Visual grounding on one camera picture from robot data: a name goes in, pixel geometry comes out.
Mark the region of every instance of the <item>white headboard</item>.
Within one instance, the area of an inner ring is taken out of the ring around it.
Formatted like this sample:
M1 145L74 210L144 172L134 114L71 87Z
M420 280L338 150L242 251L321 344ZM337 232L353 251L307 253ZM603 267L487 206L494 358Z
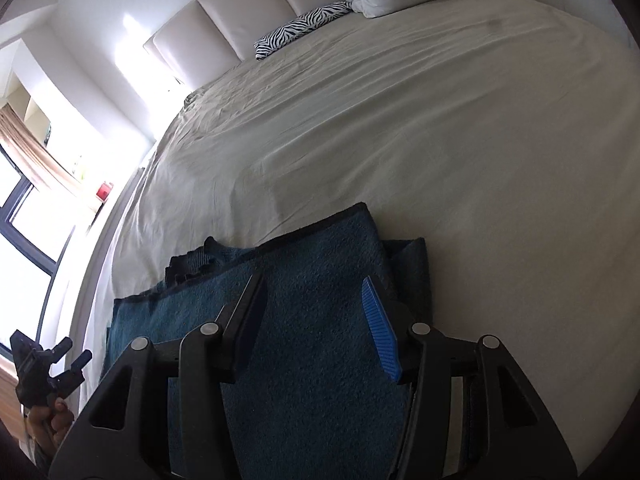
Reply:
M193 0L145 48L191 89L254 55L254 43L296 16L335 0ZM537 0L636 46L611 0Z
M193 0L146 43L191 89L254 56L254 43L296 16L335 0Z

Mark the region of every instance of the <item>hand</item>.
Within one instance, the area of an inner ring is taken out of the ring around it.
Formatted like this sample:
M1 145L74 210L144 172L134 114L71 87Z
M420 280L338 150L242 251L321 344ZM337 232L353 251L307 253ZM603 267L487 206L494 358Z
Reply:
M49 427L50 417L51 409L47 406L33 406L27 416L27 427L29 434L42 450L53 458L69 428L71 428L75 416L63 399L56 399L54 416Z

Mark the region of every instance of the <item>blue gripper pad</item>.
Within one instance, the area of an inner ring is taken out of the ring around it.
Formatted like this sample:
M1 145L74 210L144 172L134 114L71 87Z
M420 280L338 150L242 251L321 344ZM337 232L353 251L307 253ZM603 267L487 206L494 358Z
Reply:
M397 383L402 375L398 340L386 316L385 308L368 276L362 282L362 307L378 350L382 369Z

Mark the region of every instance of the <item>beige curtain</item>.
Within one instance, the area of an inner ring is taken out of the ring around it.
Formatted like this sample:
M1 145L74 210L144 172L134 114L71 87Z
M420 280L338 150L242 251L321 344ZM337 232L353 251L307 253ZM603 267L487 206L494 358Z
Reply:
M0 109L0 146L39 192L53 192L93 213L100 207L98 197L60 166L8 104Z

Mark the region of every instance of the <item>blue towel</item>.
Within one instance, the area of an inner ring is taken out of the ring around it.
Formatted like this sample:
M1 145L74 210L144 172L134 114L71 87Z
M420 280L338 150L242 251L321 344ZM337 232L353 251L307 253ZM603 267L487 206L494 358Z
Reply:
M424 240L381 242L364 204L253 249L204 246L172 258L165 279L116 300L105 369L137 336L162 342L216 317L257 270L268 306L251 361L222 393L244 480L385 479L408 389L382 371L360 287L377 274L431 321ZM170 385L172 469L185 474L178 391Z

